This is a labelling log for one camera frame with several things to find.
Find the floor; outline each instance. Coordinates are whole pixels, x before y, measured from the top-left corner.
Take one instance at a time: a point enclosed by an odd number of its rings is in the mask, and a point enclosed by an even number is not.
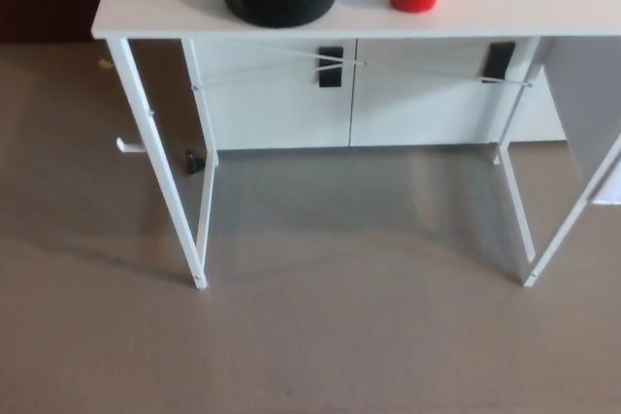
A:
[[[182,168],[178,45],[135,49]],[[0,48],[0,412],[621,412],[621,211],[527,290],[484,149],[225,154],[198,293],[147,159],[114,148],[137,135],[106,56]],[[541,247],[578,180],[561,144],[513,153]]]

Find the white cabinet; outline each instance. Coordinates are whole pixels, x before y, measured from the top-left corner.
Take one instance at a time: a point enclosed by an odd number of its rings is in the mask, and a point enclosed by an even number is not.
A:
[[[220,149],[433,145],[497,141],[518,85],[477,79],[490,39],[197,40]],[[521,80],[527,40],[507,69]],[[318,48],[343,47],[343,85],[321,88]],[[526,90],[513,141],[564,139],[545,79]]]
[[[197,40],[218,149],[347,146],[353,65],[343,67],[342,87],[321,88],[315,58],[278,50],[317,53],[328,46],[354,57],[354,40]]]
[[[351,145],[428,145],[497,141],[519,91],[477,80],[492,40],[364,40],[357,58]],[[518,41],[507,78],[523,78]],[[525,105],[512,137],[563,139],[549,92]]]

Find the white panel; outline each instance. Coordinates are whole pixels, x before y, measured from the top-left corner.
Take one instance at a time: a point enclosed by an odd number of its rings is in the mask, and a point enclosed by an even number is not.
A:
[[[602,188],[593,198],[593,204],[601,206],[621,205],[621,161],[610,171]]]
[[[352,145],[497,140],[519,87],[476,79],[489,44],[482,39],[359,41],[358,60],[370,65],[356,69]],[[518,46],[507,77],[524,68],[519,56]]]
[[[621,39],[558,39],[544,70],[570,148],[588,181],[621,132]]]
[[[517,143],[563,141],[565,132],[554,107],[545,72],[539,74],[534,85],[524,92],[511,140]]]
[[[256,44],[308,53],[343,46],[350,59],[355,51],[355,41]],[[239,42],[196,45],[218,149],[348,145],[353,65],[344,65],[342,87],[320,88],[315,58]]]

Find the white table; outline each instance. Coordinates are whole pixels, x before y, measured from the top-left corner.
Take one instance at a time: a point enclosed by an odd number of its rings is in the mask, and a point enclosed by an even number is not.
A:
[[[621,9],[615,0],[441,0],[426,15],[391,10],[387,0],[338,0],[325,17],[287,30],[259,29],[236,20],[222,0],[102,0],[93,25],[108,42],[136,119],[144,148],[171,212],[196,286],[207,287],[206,251],[216,138],[210,120],[200,44],[205,41],[265,46],[265,41],[427,40],[437,38],[526,38],[517,50],[513,81],[532,83],[545,73],[574,156],[582,189],[566,220],[538,253],[508,155],[512,123],[528,97],[527,85],[504,84],[500,97],[510,111],[497,141],[494,162],[502,167],[514,207],[507,225],[519,245],[517,269],[531,286],[589,203],[621,202]],[[199,230],[195,240],[186,219],[153,111],[128,40],[180,39],[208,150]]]

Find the black handle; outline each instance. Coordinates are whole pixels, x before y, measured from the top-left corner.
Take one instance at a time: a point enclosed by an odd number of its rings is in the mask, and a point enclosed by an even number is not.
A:
[[[344,48],[319,48],[317,54],[327,57],[343,59]],[[320,58],[319,67],[330,67],[332,65],[342,65],[340,60],[330,60]],[[319,72],[319,87],[341,87],[343,86],[343,66],[332,70],[321,70]]]
[[[504,43],[492,43],[487,53],[487,60],[483,66],[481,77],[483,82],[492,83],[495,81],[487,81],[486,78],[493,80],[505,80],[507,78],[508,66],[515,52],[515,42],[507,41]]]

